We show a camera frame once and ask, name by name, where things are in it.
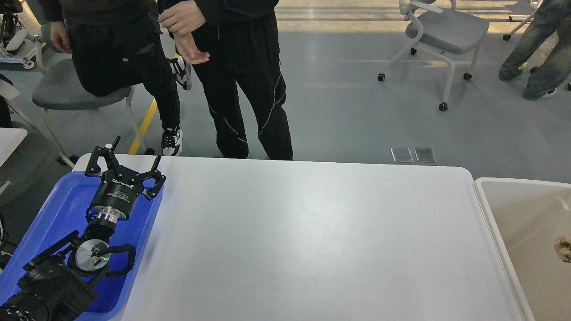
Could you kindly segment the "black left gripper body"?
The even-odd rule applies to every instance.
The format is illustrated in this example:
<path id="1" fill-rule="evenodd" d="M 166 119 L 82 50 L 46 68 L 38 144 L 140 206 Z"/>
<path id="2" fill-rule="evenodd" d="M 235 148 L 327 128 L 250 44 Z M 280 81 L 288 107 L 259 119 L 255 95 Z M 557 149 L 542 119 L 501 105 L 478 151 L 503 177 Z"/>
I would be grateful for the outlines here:
<path id="1" fill-rule="evenodd" d="M 87 210 L 87 221 L 101 218 L 108 213 L 112 222 L 126 221 L 137 202 L 137 197 L 143 193 L 143 182 L 149 176 L 131 170 L 127 167 L 109 169 L 102 174 L 99 185 Z"/>

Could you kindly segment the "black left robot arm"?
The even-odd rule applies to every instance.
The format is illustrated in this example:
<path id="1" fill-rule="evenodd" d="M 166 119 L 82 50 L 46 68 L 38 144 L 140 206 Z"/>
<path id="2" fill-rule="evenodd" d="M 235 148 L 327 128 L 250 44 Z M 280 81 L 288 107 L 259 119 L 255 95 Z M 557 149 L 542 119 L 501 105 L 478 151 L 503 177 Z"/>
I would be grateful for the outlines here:
<path id="1" fill-rule="evenodd" d="M 55 185 L 1 275 L 3 321 L 107 321 L 126 303 L 161 203 L 160 156 L 144 173 L 94 148 Z"/>

